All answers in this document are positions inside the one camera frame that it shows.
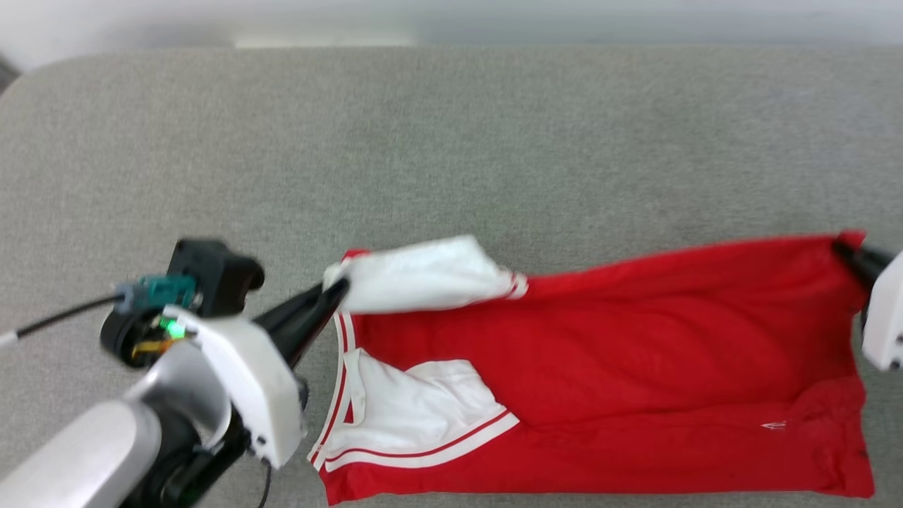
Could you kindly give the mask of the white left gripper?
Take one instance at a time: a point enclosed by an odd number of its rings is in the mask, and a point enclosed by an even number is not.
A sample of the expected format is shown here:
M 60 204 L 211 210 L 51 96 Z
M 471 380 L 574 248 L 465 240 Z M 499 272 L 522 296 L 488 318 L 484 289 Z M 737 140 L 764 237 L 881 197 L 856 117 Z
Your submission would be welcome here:
M 164 417 L 186 423 L 189 437 L 209 431 L 200 449 L 222 452 L 238 438 L 250 452 L 281 468 L 305 435 L 300 384 L 304 354 L 348 295 L 351 283 L 311 287 L 254 322 L 244 315 L 199 316 L 178 306 L 112 312 L 100 340 L 145 375 L 122 401 L 104 405 L 104 423 L 125 437 L 103 437 L 99 450 L 119 453 L 120 471 L 148 471 L 164 456 Z

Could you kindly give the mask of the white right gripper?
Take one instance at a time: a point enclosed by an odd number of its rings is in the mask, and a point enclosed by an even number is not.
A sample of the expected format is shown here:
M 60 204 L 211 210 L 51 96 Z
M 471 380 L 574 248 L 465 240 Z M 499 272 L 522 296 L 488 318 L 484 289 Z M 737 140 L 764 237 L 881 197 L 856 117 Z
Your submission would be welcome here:
M 902 254 L 834 240 L 832 250 L 860 287 L 872 287 L 862 327 L 862 353 L 881 372 L 902 363 Z

